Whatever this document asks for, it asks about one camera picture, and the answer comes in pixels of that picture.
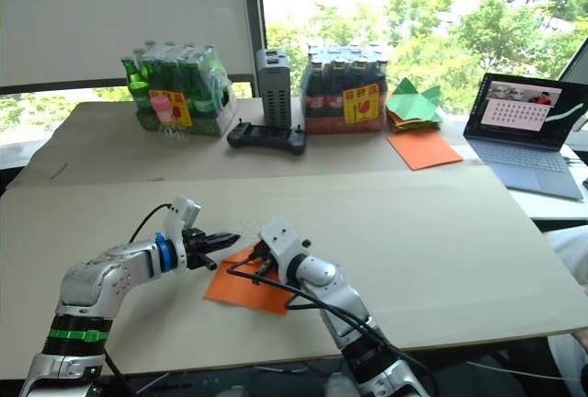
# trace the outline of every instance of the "road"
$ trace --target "road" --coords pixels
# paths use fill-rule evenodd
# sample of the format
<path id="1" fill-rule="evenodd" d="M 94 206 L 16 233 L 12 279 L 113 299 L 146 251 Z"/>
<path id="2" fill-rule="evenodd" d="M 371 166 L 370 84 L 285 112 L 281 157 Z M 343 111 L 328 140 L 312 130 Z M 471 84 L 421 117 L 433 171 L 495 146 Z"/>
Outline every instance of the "road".
<path id="1" fill-rule="evenodd" d="M 444 21 L 444 28 L 441 29 L 441 32 L 447 30 L 447 27 L 451 24 L 457 23 L 460 17 L 474 12 L 481 1 L 453 0 L 450 10 L 441 16 Z M 526 0 L 513 0 L 510 3 L 506 2 L 507 0 L 504 1 L 509 7 L 523 6 L 526 2 Z M 337 6 L 341 16 L 354 15 L 359 5 L 371 6 L 379 16 L 379 25 L 383 27 L 386 23 L 383 14 L 389 0 L 264 0 L 266 21 L 268 23 L 292 21 L 298 25 L 304 25 L 311 16 L 317 13 L 317 2 L 328 6 Z"/>

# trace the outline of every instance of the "beige tabletop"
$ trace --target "beige tabletop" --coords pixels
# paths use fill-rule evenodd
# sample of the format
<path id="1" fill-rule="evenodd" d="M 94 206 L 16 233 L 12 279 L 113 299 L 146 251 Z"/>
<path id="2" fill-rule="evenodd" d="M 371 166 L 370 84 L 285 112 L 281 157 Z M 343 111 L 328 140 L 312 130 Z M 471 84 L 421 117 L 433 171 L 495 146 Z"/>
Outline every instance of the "beige tabletop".
<path id="1" fill-rule="evenodd" d="M 134 111 L 131 102 L 78 105 L 10 187 L 328 175 L 408 168 L 384 141 L 388 129 L 312 135 L 304 155 L 294 156 L 265 148 L 233 149 L 224 138 L 188 136 L 170 140 L 143 130 Z M 238 118 L 263 123 L 262 114 L 260 99 L 238 100 L 230 129 Z M 293 119 L 295 124 L 303 124 L 300 110 L 293 111 Z M 449 125 L 442 128 L 442 133 L 449 144 L 458 148 L 466 144 Z"/>
<path id="2" fill-rule="evenodd" d="M 274 216 L 286 216 L 311 239 L 315 255 L 341 265 L 384 333 L 401 347 L 463 345 L 588 324 L 582 289 L 490 169 L 475 160 L 413 172 L 383 132 L 310 137 L 301 157 L 233 151 L 224 139 L 178 146 L 141 130 L 134 138 L 129 106 L 100 111 L 97 105 L 74 112 L 48 144 L 61 150 L 65 169 L 51 179 L 35 164 L 36 183 L 25 184 L 23 176 L 0 202 L 1 379 L 24 377 L 41 350 L 67 268 L 125 243 L 154 205 L 175 196 L 203 206 L 198 227 L 242 235 L 213 255 L 217 261 L 253 243 Z M 75 117 L 90 109 L 109 148 L 87 124 L 76 134 L 85 142 L 68 144 L 62 135 L 76 130 Z M 115 112 L 119 127 L 104 126 L 100 117 L 113 121 Z M 459 147 L 462 140 L 451 135 L 448 142 Z M 110 157 L 99 153 L 106 149 L 113 151 Z M 137 151 L 142 160 L 132 161 Z M 142 182 L 150 179 L 158 181 Z M 162 221 L 163 215 L 153 217 L 140 238 L 161 231 Z M 316 311 L 277 316 L 202 300 L 212 276 L 204 269 L 166 274 L 127 297 L 107 341 L 122 370 L 337 352 Z"/>

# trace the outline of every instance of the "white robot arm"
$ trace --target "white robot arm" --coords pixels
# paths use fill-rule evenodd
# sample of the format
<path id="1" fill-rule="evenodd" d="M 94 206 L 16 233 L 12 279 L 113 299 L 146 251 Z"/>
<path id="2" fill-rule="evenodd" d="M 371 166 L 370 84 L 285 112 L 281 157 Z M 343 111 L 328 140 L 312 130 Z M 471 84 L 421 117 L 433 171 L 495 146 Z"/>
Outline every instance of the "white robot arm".
<path id="1" fill-rule="evenodd" d="M 261 242 L 255 246 L 250 259 L 265 259 L 260 274 L 277 266 L 282 284 L 300 287 L 307 295 L 330 306 L 330 311 L 321 308 L 321 317 L 362 396 L 429 396 L 406 360 L 401 358 L 400 351 L 392 349 L 337 264 L 310 255 L 310 242 L 301 242 L 285 219 L 272 220 L 259 233 L 259 238 Z M 363 331 L 358 330 L 358 323 Z"/>
<path id="2" fill-rule="evenodd" d="M 100 375 L 110 326 L 133 287 L 167 271 L 217 267 L 206 253 L 233 245 L 239 235 L 206 235 L 191 228 L 199 211 L 194 201 L 176 198 L 165 217 L 163 235 L 118 245 L 67 271 L 45 346 L 33 358 L 20 396 L 55 383 L 59 395 L 85 395 Z"/>

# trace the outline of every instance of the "black gamepad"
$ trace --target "black gamepad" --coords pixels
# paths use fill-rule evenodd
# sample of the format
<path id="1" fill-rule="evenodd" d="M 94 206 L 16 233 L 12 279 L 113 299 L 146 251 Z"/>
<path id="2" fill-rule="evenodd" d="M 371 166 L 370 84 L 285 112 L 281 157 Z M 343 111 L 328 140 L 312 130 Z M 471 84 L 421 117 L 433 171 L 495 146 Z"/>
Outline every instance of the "black gamepad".
<path id="1" fill-rule="evenodd" d="M 227 135 L 231 147 L 265 146 L 301 155 L 306 147 L 306 136 L 300 125 L 296 129 L 258 126 L 249 122 L 239 124 Z"/>

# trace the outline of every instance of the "laptop screen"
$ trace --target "laptop screen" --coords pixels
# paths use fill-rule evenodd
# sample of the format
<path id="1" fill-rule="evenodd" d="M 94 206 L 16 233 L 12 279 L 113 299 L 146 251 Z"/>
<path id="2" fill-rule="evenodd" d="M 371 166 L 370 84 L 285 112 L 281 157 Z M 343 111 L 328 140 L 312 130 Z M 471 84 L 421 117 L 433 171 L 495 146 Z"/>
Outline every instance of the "laptop screen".
<path id="1" fill-rule="evenodd" d="M 559 149 L 588 109 L 588 85 L 485 74 L 466 137 Z"/>

